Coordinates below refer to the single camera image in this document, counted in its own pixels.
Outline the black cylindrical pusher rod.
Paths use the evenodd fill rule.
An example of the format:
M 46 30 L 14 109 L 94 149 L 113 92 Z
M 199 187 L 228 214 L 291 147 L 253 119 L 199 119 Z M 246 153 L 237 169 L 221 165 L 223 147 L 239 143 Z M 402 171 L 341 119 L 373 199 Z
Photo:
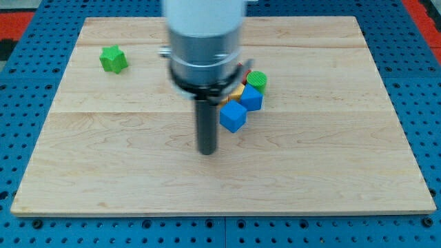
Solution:
M 196 139 L 198 151 L 210 155 L 217 148 L 217 106 L 205 99 L 195 100 Z

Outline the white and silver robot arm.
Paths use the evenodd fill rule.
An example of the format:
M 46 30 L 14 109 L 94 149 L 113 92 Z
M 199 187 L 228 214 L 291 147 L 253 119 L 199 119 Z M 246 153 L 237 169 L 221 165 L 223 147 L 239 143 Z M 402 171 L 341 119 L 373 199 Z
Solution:
M 235 90 L 253 61 L 240 65 L 240 36 L 245 0 L 163 0 L 161 10 L 172 83 L 194 102 L 197 148 L 210 155 L 217 148 L 219 103 Z

